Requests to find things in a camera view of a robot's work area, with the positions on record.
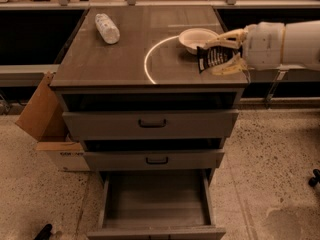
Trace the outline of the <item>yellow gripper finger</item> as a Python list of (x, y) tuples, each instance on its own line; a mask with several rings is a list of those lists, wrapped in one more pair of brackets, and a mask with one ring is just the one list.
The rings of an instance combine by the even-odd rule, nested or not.
[(248, 68), (246, 61), (240, 56), (240, 54), (234, 55), (227, 62), (212, 67), (209, 72), (212, 75), (230, 75), (245, 71)]
[(236, 29), (225, 32), (209, 40), (204, 49), (221, 46), (231, 49), (239, 49), (247, 37), (248, 32), (244, 29)]

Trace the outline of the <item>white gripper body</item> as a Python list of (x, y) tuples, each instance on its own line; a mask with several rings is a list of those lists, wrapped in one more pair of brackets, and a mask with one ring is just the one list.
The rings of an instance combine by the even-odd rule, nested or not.
[(283, 23), (260, 22), (244, 28), (242, 57), (250, 68), (274, 69), (280, 66), (285, 25)]

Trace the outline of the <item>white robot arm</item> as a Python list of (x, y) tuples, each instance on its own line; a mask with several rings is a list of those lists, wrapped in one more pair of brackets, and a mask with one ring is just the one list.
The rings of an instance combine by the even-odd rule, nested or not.
[(247, 25), (218, 35), (203, 48), (198, 47), (197, 59), (199, 72), (213, 75), (288, 66), (318, 71), (320, 21)]

